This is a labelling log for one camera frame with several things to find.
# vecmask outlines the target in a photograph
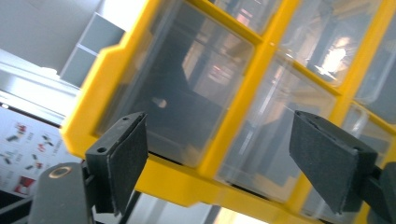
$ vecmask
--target yellow storage rack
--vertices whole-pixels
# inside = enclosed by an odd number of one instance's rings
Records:
[[[119,45],[104,49],[99,54],[83,84],[73,114],[62,127],[64,141],[74,155],[84,157],[85,150],[100,135],[98,127],[103,125],[109,108],[113,106],[112,100],[117,96],[120,84],[129,83],[136,78],[134,75],[141,69],[139,62],[145,58],[145,53],[155,38],[150,27],[158,15],[163,13],[164,4],[169,2],[172,1],[147,0],[131,32],[123,37]],[[225,181],[220,181],[218,177],[227,153],[257,97],[262,81],[271,76],[268,71],[271,70],[273,62],[298,72],[301,79],[313,83],[312,85],[329,94],[333,99],[333,107],[328,113],[328,119],[336,125],[345,126],[348,112],[351,108],[358,108],[370,122],[389,134],[388,149],[380,165],[396,161],[396,127],[372,110],[366,109],[361,101],[355,99],[381,41],[390,29],[396,0],[334,1],[345,11],[350,7],[359,11],[366,6],[372,14],[359,47],[350,60],[351,63],[346,65],[347,69],[337,83],[318,76],[309,64],[299,61],[298,55],[293,55],[293,52],[282,45],[288,27],[296,20],[293,16],[302,6],[309,4],[309,1],[256,1],[274,3],[273,13],[262,29],[249,27],[241,18],[236,18],[227,10],[223,10],[221,3],[232,1],[180,2],[246,41],[252,46],[252,51],[250,56],[246,56],[247,65],[243,70],[243,78],[230,98],[231,102],[226,105],[227,108],[212,137],[207,141],[200,160],[196,164],[182,165],[150,154],[146,168],[136,185],[137,190],[183,206],[191,206],[198,202],[220,205],[268,223],[321,223],[318,220],[321,217],[303,215],[304,205],[312,189],[304,175],[299,175],[289,197],[284,200],[233,187]],[[368,211],[368,206],[364,205],[354,218],[355,223],[365,223]]]

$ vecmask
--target plastic storage bin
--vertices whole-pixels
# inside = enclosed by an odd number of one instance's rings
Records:
[[[370,68],[356,94],[356,100],[386,122],[396,123],[396,17],[382,39]]]
[[[126,73],[99,133],[118,118],[148,113],[150,152],[195,166],[243,78],[253,47],[188,3],[165,3],[153,40]]]
[[[374,124],[363,108],[353,105],[346,116],[343,129],[378,152],[376,165],[381,165],[384,156],[388,153],[392,136]],[[320,218],[331,223],[351,223],[357,213],[343,213],[337,215],[324,202],[320,195],[312,189],[302,210],[302,215]]]
[[[294,110],[327,117],[334,102],[333,96],[291,69],[289,62],[275,59],[218,179],[285,202],[300,173],[289,154]]]
[[[219,0],[214,4],[251,30],[262,33],[280,4],[279,0]]]
[[[308,1],[294,15],[281,48],[334,86],[340,85],[380,1]]]

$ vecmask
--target metal bolt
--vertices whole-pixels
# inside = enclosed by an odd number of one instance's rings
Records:
[[[64,177],[65,175],[68,175],[71,171],[72,171],[72,168],[70,166],[62,166],[62,167],[56,168],[51,173],[49,173],[49,177],[52,179],[61,178],[61,177]]]

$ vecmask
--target yellow frame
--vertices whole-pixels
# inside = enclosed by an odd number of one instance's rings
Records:
[[[270,202],[214,180],[227,149],[248,112],[263,74],[278,50],[281,37],[301,0],[283,0],[262,35],[252,32],[208,1],[186,1],[244,37],[255,46],[255,52],[247,67],[244,81],[200,165],[197,168],[190,168],[149,155],[136,189],[184,206],[198,202],[217,204],[269,223],[319,223],[317,220],[300,216],[311,190],[311,185],[304,175],[298,179],[293,193],[285,203]],[[61,129],[64,141],[72,154],[84,158],[85,150],[98,138],[95,129],[122,79],[127,63],[139,51],[139,43],[143,42],[145,37],[145,28],[149,27],[160,3],[161,0],[147,0],[131,32],[127,33],[117,46],[104,49],[99,54],[83,84],[76,109]],[[336,105],[330,116],[330,120],[335,124],[341,125],[349,106],[356,104],[353,97],[395,11],[396,0],[382,1],[346,79],[339,88],[330,86],[304,66],[296,62],[292,63],[295,69],[335,96]],[[394,126],[387,124],[373,113],[368,113],[376,124],[396,135]],[[396,138],[393,138],[392,150],[389,151],[385,161],[396,161],[395,147]],[[365,206],[357,218],[357,223],[365,222],[367,211]]]

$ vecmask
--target poster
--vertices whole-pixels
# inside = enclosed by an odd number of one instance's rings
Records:
[[[0,190],[33,195],[41,173],[70,161],[81,159],[67,152],[59,129],[0,107]]]

